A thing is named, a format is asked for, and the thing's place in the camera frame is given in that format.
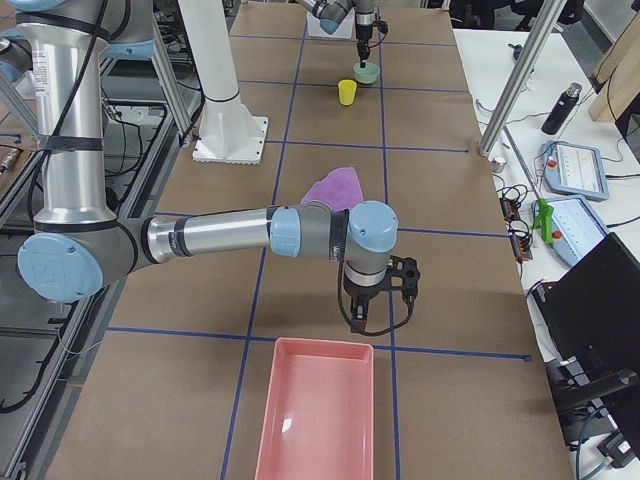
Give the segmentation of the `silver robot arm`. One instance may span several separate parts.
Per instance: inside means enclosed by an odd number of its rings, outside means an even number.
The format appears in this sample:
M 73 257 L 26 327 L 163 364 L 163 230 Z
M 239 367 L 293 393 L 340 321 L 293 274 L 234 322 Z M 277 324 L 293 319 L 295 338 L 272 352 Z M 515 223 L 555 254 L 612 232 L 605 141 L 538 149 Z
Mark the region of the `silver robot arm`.
M 169 220 L 121 220 L 105 191 L 100 57 L 109 48 L 151 56 L 149 1 L 18 1 L 18 32 L 29 42 L 35 76 L 43 208 L 18 253 L 24 281 L 62 303 L 89 297 L 129 273 L 174 258 L 267 247 L 286 257 L 338 263 L 337 301 L 357 334 L 369 302 L 398 291 L 407 306 L 419 272 L 393 250 L 398 221 L 385 203 L 335 211 L 320 202 Z

